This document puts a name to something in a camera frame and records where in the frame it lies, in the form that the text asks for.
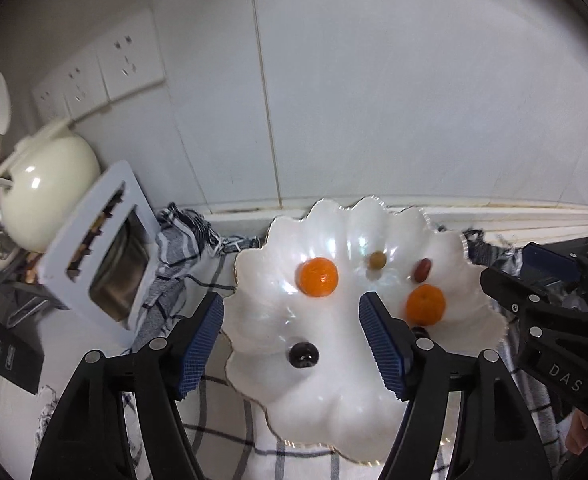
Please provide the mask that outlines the person right hand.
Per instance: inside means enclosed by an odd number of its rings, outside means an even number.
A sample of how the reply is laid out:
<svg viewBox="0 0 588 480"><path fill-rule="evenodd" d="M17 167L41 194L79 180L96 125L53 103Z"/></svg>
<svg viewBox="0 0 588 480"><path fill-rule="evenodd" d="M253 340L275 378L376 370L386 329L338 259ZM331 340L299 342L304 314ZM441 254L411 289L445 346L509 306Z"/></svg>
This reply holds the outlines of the person right hand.
<svg viewBox="0 0 588 480"><path fill-rule="evenodd" d="M588 447L588 415L575 408L565 437L569 453L580 455Z"/></svg>

